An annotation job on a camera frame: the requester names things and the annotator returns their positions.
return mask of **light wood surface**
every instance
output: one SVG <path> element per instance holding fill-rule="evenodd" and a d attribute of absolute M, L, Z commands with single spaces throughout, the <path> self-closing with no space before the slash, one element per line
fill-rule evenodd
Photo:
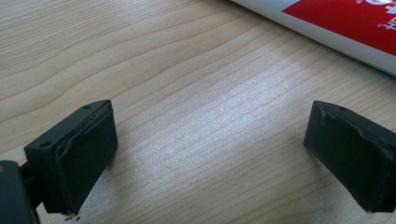
<path fill-rule="evenodd" d="M 42 223 L 396 223 L 303 146 L 314 100 L 396 131 L 396 78 L 226 0 L 1 1 L 0 159 L 111 99 L 120 146 Z"/>

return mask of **black rubber block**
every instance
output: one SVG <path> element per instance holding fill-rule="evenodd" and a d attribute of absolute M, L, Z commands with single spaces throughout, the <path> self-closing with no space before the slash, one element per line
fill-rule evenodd
<path fill-rule="evenodd" d="M 368 212 L 396 206 L 396 134 L 343 108 L 315 101 L 305 147 Z"/>
<path fill-rule="evenodd" d="M 111 101 L 84 105 L 25 147 L 40 175 L 49 213 L 74 213 L 114 156 L 118 145 Z"/>

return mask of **red label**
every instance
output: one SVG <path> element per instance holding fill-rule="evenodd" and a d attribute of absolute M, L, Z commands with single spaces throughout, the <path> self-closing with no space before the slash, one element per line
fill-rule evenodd
<path fill-rule="evenodd" d="M 300 0 L 283 12 L 396 56 L 396 0 Z"/>

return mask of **wood grain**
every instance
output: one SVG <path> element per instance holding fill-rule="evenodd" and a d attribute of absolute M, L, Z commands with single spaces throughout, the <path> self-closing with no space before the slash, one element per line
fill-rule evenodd
<path fill-rule="evenodd" d="M 226 0 L 0 2 L 0 159 L 112 99 L 120 146 L 42 223 L 395 223 L 303 146 L 314 100 L 396 131 L 396 79 Z"/>

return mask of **white tube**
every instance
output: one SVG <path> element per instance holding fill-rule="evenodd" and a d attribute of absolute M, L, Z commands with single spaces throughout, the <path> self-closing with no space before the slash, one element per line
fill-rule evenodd
<path fill-rule="evenodd" d="M 396 76 L 396 0 L 233 0 Z"/>

